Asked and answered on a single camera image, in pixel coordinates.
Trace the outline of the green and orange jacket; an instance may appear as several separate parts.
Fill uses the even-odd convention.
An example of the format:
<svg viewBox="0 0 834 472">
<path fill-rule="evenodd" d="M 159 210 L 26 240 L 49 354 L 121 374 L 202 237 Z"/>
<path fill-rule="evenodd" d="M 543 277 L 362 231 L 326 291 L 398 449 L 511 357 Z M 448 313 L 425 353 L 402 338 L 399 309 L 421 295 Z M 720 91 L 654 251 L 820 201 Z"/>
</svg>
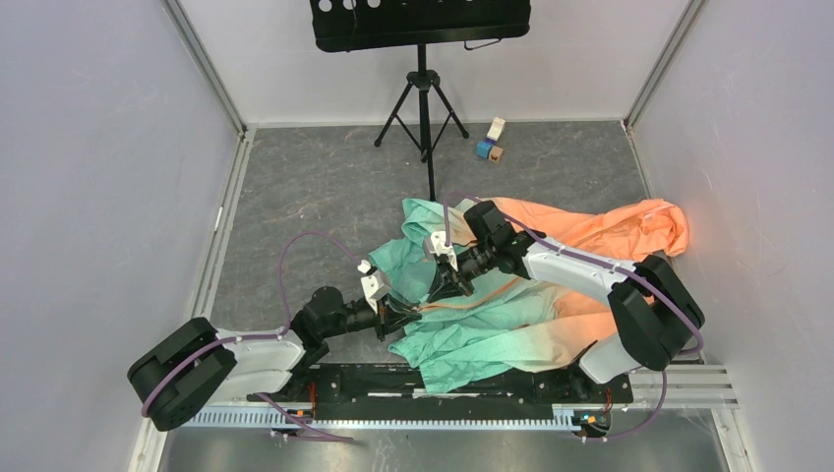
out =
<svg viewBox="0 0 834 472">
<path fill-rule="evenodd" d="M 643 200 L 600 214 L 496 197 L 497 207 L 561 243 L 603 257 L 641 261 L 683 253 L 689 227 L 681 208 Z M 435 265 L 423 241 L 444 227 L 443 206 L 405 199 L 402 238 L 371 252 L 393 296 L 416 304 L 421 320 L 408 324 L 388 347 L 420 371 L 425 389 L 446 393 L 510 368 L 537 373 L 564 367 L 596 340 L 616 332 L 609 308 L 559 285 L 492 270 L 478 277 L 469 297 L 427 301 Z"/>
</svg>

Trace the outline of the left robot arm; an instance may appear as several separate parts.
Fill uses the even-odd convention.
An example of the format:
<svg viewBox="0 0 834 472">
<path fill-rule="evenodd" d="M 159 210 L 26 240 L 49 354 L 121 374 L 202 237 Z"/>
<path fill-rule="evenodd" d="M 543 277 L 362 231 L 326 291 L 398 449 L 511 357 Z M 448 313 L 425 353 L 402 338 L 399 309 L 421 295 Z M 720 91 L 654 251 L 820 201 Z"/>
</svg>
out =
<svg viewBox="0 0 834 472">
<path fill-rule="evenodd" d="M 231 331 L 193 318 L 137 360 L 127 379 L 143 416 L 166 432 L 212 403 L 257 393 L 297 400 L 329 353 L 329 338 L 369 329 L 385 339 L 420 318 L 415 305 L 390 295 L 374 303 L 345 301 L 338 289 L 325 286 L 313 293 L 289 329 Z"/>
</svg>

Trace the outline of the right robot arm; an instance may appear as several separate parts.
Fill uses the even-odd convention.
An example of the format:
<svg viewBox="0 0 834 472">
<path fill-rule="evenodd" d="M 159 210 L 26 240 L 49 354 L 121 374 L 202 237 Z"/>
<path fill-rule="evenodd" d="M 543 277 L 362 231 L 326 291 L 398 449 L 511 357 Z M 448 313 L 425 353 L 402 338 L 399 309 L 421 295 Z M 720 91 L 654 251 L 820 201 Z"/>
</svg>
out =
<svg viewBox="0 0 834 472">
<path fill-rule="evenodd" d="M 592 401 L 621 374 L 638 368 L 662 372 L 678 355 L 702 349 L 704 315 L 666 260 L 647 256 L 635 262 L 576 249 L 528 227 L 491 201 L 467 210 L 464 221 L 474 243 L 461 253 L 452 245 L 448 218 L 442 230 L 424 240 L 424 250 L 437 267 L 429 301 L 469 296 L 475 278 L 497 269 L 560 285 L 611 311 L 615 333 L 588 342 L 568 358 L 578 366 L 567 376 L 575 398 Z"/>
</svg>

